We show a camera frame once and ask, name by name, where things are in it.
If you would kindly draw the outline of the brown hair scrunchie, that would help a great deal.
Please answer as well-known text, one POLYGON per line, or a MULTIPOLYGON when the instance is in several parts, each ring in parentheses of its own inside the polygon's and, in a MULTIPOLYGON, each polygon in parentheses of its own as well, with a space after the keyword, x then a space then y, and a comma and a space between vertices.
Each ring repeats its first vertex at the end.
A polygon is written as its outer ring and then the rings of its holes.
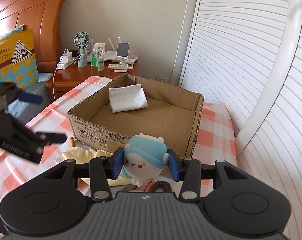
POLYGON ((160 180, 160 181, 154 182, 154 184, 152 185, 149 192, 151 192, 151 193, 168 193, 168 192, 172 192, 172 187, 168 182, 160 180))

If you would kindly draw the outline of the blue white plush toy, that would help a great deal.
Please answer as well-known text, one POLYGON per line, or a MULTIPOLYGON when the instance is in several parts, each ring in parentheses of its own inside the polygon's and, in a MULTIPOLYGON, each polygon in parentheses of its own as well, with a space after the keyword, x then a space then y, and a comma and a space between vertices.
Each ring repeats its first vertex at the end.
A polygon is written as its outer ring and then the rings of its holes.
POLYGON ((141 187, 162 172, 168 159, 168 148, 162 137, 140 133, 131 137, 124 146, 122 174, 141 187))

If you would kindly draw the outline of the yellow cleaning cloth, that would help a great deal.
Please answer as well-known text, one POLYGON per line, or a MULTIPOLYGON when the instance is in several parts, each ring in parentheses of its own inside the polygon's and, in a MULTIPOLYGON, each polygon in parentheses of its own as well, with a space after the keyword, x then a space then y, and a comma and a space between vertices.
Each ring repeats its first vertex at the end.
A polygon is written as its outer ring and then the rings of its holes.
MULTIPOLYGON (((77 164, 85 164, 85 163, 89 163, 89 161, 95 157, 111 157, 112 153, 107 152, 105 150, 94 150, 92 148, 86 150, 79 146, 75 146, 72 147, 69 151, 63 152, 62 156, 64 159, 76 160, 77 164)), ((110 187, 124 186, 124 185, 132 184, 132 179, 126 178, 125 176, 122 176, 120 174, 116 180, 108 179, 107 182, 110 187)))

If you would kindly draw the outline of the orange rubber finger cot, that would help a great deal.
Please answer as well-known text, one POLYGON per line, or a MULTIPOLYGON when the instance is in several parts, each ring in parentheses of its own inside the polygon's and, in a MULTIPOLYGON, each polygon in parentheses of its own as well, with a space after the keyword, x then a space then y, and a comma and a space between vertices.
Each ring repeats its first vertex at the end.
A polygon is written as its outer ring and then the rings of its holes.
POLYGON ((75 147, 75 139, 73 137, 69 138, 69 142, 70 142, 71 147, 75 147))

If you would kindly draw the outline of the pink checkered tablecloth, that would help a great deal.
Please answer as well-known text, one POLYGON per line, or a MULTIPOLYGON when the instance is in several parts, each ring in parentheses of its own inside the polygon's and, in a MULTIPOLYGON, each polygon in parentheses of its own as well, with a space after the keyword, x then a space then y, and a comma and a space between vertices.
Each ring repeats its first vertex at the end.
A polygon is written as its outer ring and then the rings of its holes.
MULTIPOLYGON (((67 112, 110 81, 106 77, 89 77, 46 107, 27 123, 27 127, 34 131, 65 133, 68 137, 72 137, 73 132, 67 112)), ((0 150, 0 201, 11 190, 62 161, 62 153, 70 148, 68 141, 62 145, 45 148, 39 165, 0 150)), ((234 130, 230 114, 224 104, 208 102, 203 104, 193 158, 203 164, 213 164, 217 159, 224 159, 233 165, 237 164, 234 130)))

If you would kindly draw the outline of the yellow blue snack bag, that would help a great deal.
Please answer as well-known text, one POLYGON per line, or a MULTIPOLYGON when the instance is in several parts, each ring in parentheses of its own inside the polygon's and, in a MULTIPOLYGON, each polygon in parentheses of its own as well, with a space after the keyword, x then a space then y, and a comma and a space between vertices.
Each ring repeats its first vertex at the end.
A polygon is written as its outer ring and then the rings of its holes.
POLYGON ((33 30, 11 34, 0 40, 0 82, 13 82, 26 89, 39 81, 33 30))

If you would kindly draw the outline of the wooden nightstand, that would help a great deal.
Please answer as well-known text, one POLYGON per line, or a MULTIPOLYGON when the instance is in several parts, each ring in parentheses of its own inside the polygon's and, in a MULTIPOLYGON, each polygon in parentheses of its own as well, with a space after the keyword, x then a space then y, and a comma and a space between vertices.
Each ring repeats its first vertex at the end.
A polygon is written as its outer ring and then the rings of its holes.
POLYGON ((51 77, 46 83, 50 98, 53 101, 58 99, 91 76, 114 79, 122 75, 123 73, 114 72, 108 68, 108 65, 111 63, 112 61, 105 61, 104 70, 102 72, 99 72, 97 67, 93 67, 90 64, 78 68, 76 63, 66 69, 58 70, 55 76, 51 77))

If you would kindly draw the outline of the white power strip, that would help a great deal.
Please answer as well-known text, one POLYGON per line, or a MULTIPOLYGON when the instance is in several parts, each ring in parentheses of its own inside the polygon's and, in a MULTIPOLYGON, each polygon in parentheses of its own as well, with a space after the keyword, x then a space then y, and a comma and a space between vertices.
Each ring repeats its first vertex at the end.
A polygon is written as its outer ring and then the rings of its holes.
POLYGON ((76 61, 76 58, 72 57, 71 52, 64 53, 64 55, 62 55, 60 57, 60 62, 56 65, 56 67, 57 67, 57 69, 66 69, 71 64, 75 63, 75 61, 76 61))

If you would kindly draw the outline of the brown cardboard box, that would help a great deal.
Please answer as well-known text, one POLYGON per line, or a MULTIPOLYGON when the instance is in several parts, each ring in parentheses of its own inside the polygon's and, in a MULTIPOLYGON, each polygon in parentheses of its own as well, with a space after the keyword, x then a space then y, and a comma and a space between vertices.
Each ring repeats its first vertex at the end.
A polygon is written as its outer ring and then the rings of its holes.
POLYGON ((204 96, 151 79, 121 75, 72 107, 67 115, 75 138, 96 150, 115 152, 140 133, 162 137, 180 158, 191 158, 204 96), (112 113, 109 89, 140 84, 148 106, 112 113))

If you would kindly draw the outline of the folded white towel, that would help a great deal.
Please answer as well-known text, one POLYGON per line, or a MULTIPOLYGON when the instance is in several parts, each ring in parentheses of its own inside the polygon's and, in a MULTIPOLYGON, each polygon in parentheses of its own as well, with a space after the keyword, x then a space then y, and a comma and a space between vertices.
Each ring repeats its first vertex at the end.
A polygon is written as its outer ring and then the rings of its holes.
POLYGON ((109 100, 112 113, 133 111, 148 106, 144 90, 140 84, 110 88, 109 100))

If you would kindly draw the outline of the mint green desk fan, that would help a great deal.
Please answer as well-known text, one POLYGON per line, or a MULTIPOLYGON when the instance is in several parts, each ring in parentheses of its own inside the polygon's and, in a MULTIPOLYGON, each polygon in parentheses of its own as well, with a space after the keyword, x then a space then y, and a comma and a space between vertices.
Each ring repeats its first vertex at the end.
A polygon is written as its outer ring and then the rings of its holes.
POLYGON ((85 67, 87 65, 87 50, 86 48, 91 42, 91 37, 89 33, 81 31, 77 33, 74 37, 74 45, 79 49, 78 56, 78 67, 85 67))

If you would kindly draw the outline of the green bottle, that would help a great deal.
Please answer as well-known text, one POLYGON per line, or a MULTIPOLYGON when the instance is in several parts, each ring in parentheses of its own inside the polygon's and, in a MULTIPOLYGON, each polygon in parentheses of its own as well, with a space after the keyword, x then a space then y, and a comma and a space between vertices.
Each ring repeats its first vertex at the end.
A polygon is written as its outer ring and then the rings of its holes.
POLYGON ((99 51, 97 53, 97 69, 99 72, 102 72, 104 70, 104 52, 99 51))

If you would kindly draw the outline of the wooden headboard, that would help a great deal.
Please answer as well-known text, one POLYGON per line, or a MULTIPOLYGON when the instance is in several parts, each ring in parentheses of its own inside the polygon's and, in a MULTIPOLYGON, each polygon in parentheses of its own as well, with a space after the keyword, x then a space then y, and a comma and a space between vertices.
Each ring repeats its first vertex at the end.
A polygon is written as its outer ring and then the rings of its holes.
POLYGON ((61 55, 60 14, 66 0, 0 0, 0 36, 31 29, 37 69, 53 73, 61 55))

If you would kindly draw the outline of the white cream tube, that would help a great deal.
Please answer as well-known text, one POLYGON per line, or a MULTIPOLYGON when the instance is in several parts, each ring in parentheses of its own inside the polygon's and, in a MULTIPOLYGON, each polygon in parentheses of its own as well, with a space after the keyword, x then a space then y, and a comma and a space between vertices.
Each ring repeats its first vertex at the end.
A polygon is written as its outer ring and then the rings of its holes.
POLYGON ((105 55, 105 47, 106 47, 106 43, 95 43, 94 44, 94 48, 95 48, 95 52, 99 55, 105 55))

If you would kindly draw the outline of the white remote control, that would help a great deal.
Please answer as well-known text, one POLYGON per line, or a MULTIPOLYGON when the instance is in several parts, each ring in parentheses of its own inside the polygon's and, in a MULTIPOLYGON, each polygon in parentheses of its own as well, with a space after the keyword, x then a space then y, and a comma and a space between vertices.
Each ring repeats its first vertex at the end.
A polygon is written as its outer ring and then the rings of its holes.
POLYGON ((109 69, 116 69, 116 70, 130 70, 133 69, 133 65, 132 64, 109 64, 108 65, 109 69))

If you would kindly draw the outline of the phone on white stand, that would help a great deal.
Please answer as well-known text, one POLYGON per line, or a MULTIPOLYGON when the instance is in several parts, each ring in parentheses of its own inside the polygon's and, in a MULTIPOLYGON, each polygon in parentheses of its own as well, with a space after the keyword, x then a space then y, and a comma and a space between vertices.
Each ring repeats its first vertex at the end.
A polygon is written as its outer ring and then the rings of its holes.
POLYGON ((117 45, 116 56, 121 59, 121 64, 125 64, 125 60, 129 57, 130 44, 126 42, 119 42, 117 45))

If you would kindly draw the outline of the white louvered closet door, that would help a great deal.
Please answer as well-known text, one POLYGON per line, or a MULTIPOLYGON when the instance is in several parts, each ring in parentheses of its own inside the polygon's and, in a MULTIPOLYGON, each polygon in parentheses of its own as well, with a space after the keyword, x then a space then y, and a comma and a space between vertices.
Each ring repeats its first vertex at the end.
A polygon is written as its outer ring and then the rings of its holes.
POLYGON ((289 199, 302 239, 302 0, 197 0, 179 84, 226 106, 238 167, 289 199))

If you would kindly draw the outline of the white wall socket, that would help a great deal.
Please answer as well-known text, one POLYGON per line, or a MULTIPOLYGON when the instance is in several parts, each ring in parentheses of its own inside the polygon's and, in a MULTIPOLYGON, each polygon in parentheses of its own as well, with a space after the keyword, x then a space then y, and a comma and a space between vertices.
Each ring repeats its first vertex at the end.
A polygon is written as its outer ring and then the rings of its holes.
POLYGON ((156 80, 160 81, 160 82, 167 83, 168 78, 167 77, 162 77, 162 76, 157 76, 156 80))

